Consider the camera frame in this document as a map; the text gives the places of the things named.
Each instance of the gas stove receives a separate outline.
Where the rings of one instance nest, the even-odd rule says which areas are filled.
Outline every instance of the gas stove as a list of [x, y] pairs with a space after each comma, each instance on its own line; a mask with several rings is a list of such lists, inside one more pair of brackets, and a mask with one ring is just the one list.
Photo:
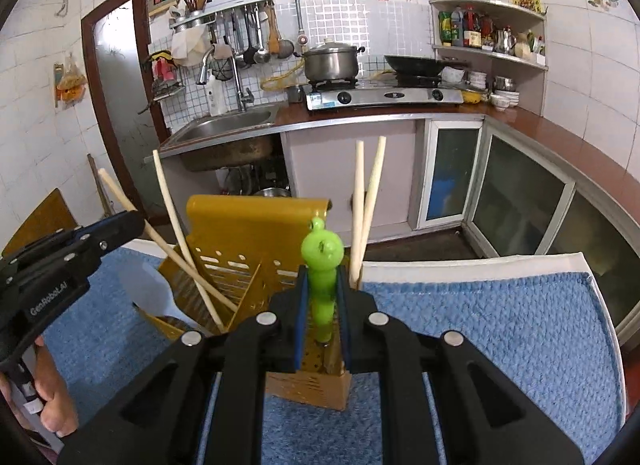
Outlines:
[[310, 111], [398, 104], [462, 104], [460, 90], [438, 88], [439, 78], [425, 77], [339, 82], [308, 88], [306, 107]]

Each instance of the chopstick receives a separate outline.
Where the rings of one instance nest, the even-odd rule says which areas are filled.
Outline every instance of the chopstick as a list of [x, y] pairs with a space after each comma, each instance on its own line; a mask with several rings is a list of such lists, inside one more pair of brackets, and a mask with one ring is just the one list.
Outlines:
[[362, 239], [362, 217], [364, 215], [364, 142], [356, 142], [356, 173], [353, 183], [353, 222], [351, 224], [351, 260], [349, 266], [349, 284], [356, 288], [360, 276], [358, 266], [360, 240]]
[[[169, 192], [169, 185], [166, 183], [166, 178], [164, 177], [164, 170], [162, 169], [162, 162], [160, 161], [160, 155], [158, 154], [158, 150], [154, 149], [154, 164], [156, 166], [156, 174], [158, 174], [158, 183], [160, 184], [160, 191], [162, 193], [162, 199], [164, 200], [164, 206], [166, 207], [166, 211], [169, 213], [169, 219], [171, 221], [171, 226], [174, 228], [175, 238], [178, 240], [178, 245], [180, 246], [180, 251], [182, 252], [182, 256], [185, 261], [189, 263], [193, 270], [198, 271], [196, 269], [196, 265], [193, 262], [193, 257], [191, 257], [191, 251], [187, 246], [187, 240], [184, 238], [184, 233], [182, 232], [182, 228], [180, 226], [180, 222], [178, 221], [178, 214], [175, 213], [174, 201], [171, 199], [171, 193]], [[220, 319], [220, 315], [216, 311], [216, 308], [213, 306], [211, 302], [211, 298], [205, 292], [204, 288], [195, 281], [196, 288], [202, 300], [213, 319], [213, 322], [216, 323], [218, 329], [221, 333], [226, 333], [225, 325], [222, 323]]]
[[[125, 208], [125, 210], [137, 210], [133, 203], [129, 201], [129, 198], [125, 196], [125, 193], [120, 189], [118, 184], [114, 182], [114, 180], [109, 176], [109, 173], [105, 169], [100, 169], [98, 171], [100, 178], [102, 181], [109, 187], [111, 192], [116, 199], [120, 202], [120, 204]], [[209, 284], [209, 281], [203, 278], [197, 271], [194, 271], [183, 258], [181, 258], [178, 254], [174, 252], [174, 249], [170, 247], [162, 236], [158, 234], [158, 232], [149, 225], [149, 222], [145, 220], [145, 232], [148, 236], [156, 242], [156, 244], [160, 247], [160, 249], [171, 259], [176, 265], [180, 267], [184, 273], [186, 273], [189, 277], [191, 277], [196, 283], [199, 283], [205, 290], [207, 290], [210, 294], [212, 294], [216, 299], [218, 299], [222, 304], [229, 308], [229, 310], [236, 312], [238, 311], [238, 306], [233, 304], [229, 299], [227, 299], [224, 295], [222, 295], [217, 289]]]
[[[382, 165], [385, 160], [385, 148], [386, 148], [386, 136], [378, 137], [378, 148], [376, 149], [376, 157], [373, 161], [373, 168], [369, 176], [369, 187], [367, 188], [367, 197], [364, 204], [364, 216], [362, 218], [362, 232], [360, 238], [357, 237], [357, 232], [352, 233], [351, 244], [351, 257], [354, 258], [354, 244], [355, 249], [355, 261], [352, 263], [354, 267], [350, 267], [350, 284], [355, 283], [357, 285], [360, 278], [360, 271], [362, 270], [362, 262], [364, 260], [364, 252], [367, 250], [367, 241], [369, 241], [369, 233], [371, 230], [371, 223], [373, 221], [373, 211], [376, 208], [376, 200], [378, 198], [378, 188], [380, 187], [380, 177], [382, 176]], [[358, 146], [356, 144], [356, 164], [358, 163]], [[359, 193], [358, 188], [354, 189], [354, 214], [355, 212], [355, 196]]]

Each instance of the stainless steel sink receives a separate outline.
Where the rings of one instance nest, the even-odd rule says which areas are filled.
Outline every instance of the stainless steel sink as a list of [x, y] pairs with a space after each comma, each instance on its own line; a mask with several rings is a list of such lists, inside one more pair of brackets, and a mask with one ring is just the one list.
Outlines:
[[220, 116], [204, 116], [185, 125], [164, 142], [162, 149], [174, 148], [183, 143], [210, 140], [275, 124], [280, 106], [257, 106], [244, 112], [229, 112]]

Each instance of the frying pan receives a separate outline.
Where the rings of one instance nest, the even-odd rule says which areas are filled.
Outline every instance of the frying pan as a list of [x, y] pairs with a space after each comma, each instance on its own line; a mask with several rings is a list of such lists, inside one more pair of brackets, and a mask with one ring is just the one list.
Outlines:
[[467, 67], [461, 61], [434, 60], [427, 57], [407, 57], [402, 55], [385, 55], [385, 61], [399, 75], [411, 77], [436, 77], [445, 66]]

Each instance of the faucet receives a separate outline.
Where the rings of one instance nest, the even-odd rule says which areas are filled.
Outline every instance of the faucet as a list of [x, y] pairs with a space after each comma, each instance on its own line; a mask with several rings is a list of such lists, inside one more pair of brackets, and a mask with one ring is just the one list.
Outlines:
[[[200, 69], [200, 76], [196, 81], [196, 84], [199, 86], [204, 86], [207, 83], [207, 79], [209, 78], [207, 75], [207, 67], [209, 64], [209, 58], [213, 55], [213, 52], [216, 50], [216, 45], [213, 44], [211, 48], [207, 50], [202, 58], [202, 67]], [[231, 61], [231, 71], [234, 73], [234, 82], [236, 84], [236, 103], [238, 104], [238, 111], [246, 111], [247, 104], [254, 103], [254, 94], [251, 92], [249, 88], [246, 89], [246, 95], [242, 91], [242, 82], [240, 81], [240, 75], [238, 74], [238, 66], [236, 65], [236, 58], [233, 50], [231, 50], [231, 57], [229, 60]]]

